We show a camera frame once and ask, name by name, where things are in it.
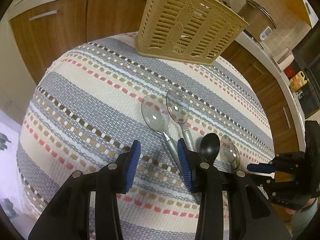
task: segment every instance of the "black spoon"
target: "black spoon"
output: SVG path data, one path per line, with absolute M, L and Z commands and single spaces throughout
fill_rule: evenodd
M 209 164 L 214 163 L 219 154 L 219 150 L 220 140 L 215 133 L 208 133 L 201 139 L 199 152 Z

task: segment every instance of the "basket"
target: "basket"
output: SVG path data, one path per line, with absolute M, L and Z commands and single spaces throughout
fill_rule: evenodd
M 211 65 L 247 26 L 217 0 L 148 0 L 135 46 L 142 56 Z

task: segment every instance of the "table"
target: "table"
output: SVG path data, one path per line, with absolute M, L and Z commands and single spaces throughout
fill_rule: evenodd
M 118 195 L 125 239 L 194 239 L 199 206 L 185 187 L 160 135 L 141 114 L 145 95 L 165 98 L 181 91 L 190 108 L 188 126 L 196 143 L 209 132 L 228 135 L 244 167 L 273 158 L 266 115 L 241 74 L 219 57 L 212 67 L 141 57 L 136 33 L 89 42 L 52 63 L 27 109 L 17 151 L 25 192 L 39 216 L 75 170 L 94 172 L 141 142 L 129 193 Z M 173 120 L 173 139 L 181 135 Z M 229 171 L 218 156 L 215 166 Z M 224 207 L 228 238 L 228 207 Z M 94 194 L 90 204 L 94 233 Z

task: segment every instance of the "silver bolt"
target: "silver bolt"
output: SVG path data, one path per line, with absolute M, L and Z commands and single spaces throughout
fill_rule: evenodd
M 75 171 L 74 173 L 72 173 L 72 177 L 77 178 L 81 175 L 80 171 Z
M 118 165 L 116 163 L 110 163 L 108 165 L 109 170 L 115 170 L 118 167 Z
M 207 169 L 210 167 L 209 163 L 200 163 L 200 167 L 203 169 Z
M 245 176 L 245 172 L 242 170 L 237 171 L 236 173 L 239 177 L 243 178 Z

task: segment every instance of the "yellow plastic jug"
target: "yellow plastic jug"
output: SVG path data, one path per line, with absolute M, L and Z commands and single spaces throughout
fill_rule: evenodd
M 304 73 L 299 71 L 292 79 L 290 79 L 290 89 L 292 92 L 296 92 L 307 84 L 309 79 L 306 79 Z

